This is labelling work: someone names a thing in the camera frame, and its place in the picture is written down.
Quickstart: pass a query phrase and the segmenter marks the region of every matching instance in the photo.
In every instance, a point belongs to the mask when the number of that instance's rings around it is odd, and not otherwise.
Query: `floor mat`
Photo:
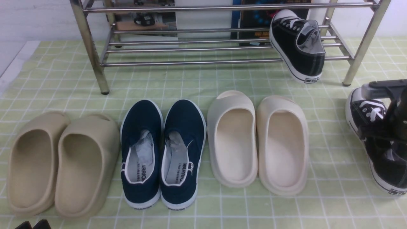
[[[360,40],[348,39],[356,51]],[[96,43],[99,50],[103,42]],[[327,48],[328,55],[340,55]],[[207,60],[215,53],[148,55],[111,54],[109,61]],[[217,52],[217,59],[276,57],[273,50]],[[373,80],[407,77],[407,37],[376,38],[350,87],[341,82],[347,61],[326,62],[321,80],[298,84],[283,63],[171,67],[106,68],[111,88],[100,94],[80,41],[41,42],[23,71],[0,99],[0,228],[43,218],[56,229],[130,228],[407,228],[407,196],[395,198],[373,182],[364,149],[345,121],[345,102],[355,87]],[[22,125],[49,110],[75,119],[103,112],[118,124],[141,99],[151,99],[165,117],[180,98],[194,101],[206,115],[210,103],[226,90],[245,93],[255,107],[269,95],[282,95],[304,110],[310,131],[310,167],[305,190],[295,198],[268,192],[256,179],[247,188],[227,188],[213,177],[205,145],[195,203],[170,211],[159,201],[134,210],[123,199],[120,162],[103,209],[82,221],[62,220],[52,207],[32,218],[16,218],[7,207],[6,174],[10,147]]]

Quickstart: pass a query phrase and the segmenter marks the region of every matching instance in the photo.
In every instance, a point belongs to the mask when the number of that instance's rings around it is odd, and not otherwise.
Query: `navy slip-on shoe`
[[[206,122],[199,107],[181,99],[168,111],[161,159],[161,199],[172,210],[190,206],[198,191],[198,172],[206,140]]]
[[[121,177],[126,202],[132,208],[149,208],[160,198],[158,144],[163,129],[160,109],[150,100],[134,104],[123,119]]]

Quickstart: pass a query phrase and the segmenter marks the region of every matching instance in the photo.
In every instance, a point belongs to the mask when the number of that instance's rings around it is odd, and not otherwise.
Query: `slide sandal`
[[[54,203],[58,141],[69,122],[64,113],[51,111],[17,134],[7,174],[7,200],[14,214],[33,216]]]
[[[91,114],[74,120],[59,141],[55,208],[63,218],[85,218],[102,208],[120,149],[113,119]]]
[[[269,96],[257,108],[258,174],[271,192],[292,196],[306,183],[308,125],[301,108],[282,96]]]
[[[208,110],[210,163],[228,187],[246,187],[257,175],[256,121],[252,101],[239,91],[221,93]]]

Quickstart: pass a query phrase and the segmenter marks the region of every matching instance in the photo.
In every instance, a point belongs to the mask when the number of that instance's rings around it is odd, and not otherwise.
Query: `shoe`
[[[160,198],[159,142],[163,129],[160,109],[150,100],[134,104],[123,119],[121,177],[125,200],[132,208],[149,208]]]
[[[294,196],[308,173],[309,133],[302,109],[282,96],[264,98],[257,108],[258,174],[269,191]]]
[[[33,229],[51,229],[50,224],[48,223],[48,220],[40,220],[34,227]]]
[[[362,89],[354,89],[346,102],[346,121],[357,135],[361,125],[369,125],[384,118],[387,109],[377,99],[364,99]],[[392,195],[407,192],[407,146],[368,137],[361,140],[373,179],[377,186]]]
[[[109,116],[90,114],[72,121],[58,144],[58,215],[66,219],[87,218],[102,208],[119,151],[119,128]]]
[[[221,184],[246,187],[256,179],[256,113],[249,97],[230,90],[212,102],[208,143],[212,171]]]
[[[285,9],[273,17],[269,36],[271,45],[279,52],[297,82],[312,84],[319,80],[325,50],[317,21],[303,20]]]
[[[15,229],[33,229],[29,221],[25,221],[24,223],[18,225]]]
[[[70,120],[62,112],[44,113],[25,124],[11,147],[7,200],[12,212],[33,216],[54,204],[58,141]]]
[[[161,199],[169,209],[183,210],[194,202],[205,140],[199,107],[185,99],[175,102],[165,118],[161,160]]]

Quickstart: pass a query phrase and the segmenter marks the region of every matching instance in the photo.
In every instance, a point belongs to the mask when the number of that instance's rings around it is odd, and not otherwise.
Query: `box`
[[[241,0],[241,4],[289,4],[289,3],[311,3],[312,0]],[[269,28],[271,20],[274,15],[280,10],[251,10],[242,11],[240,15],[239,28]],[[298,17],[307,19],[309,9],[295,9],[294,13]],[[236,36],[232,36],[231,39],[253,39],[253,38],[269,38],[269,31],[251,31],[251,32],[238,32]],[[270,45],[270,42],[260,43],[239,43],[240,46],[262,46]]]

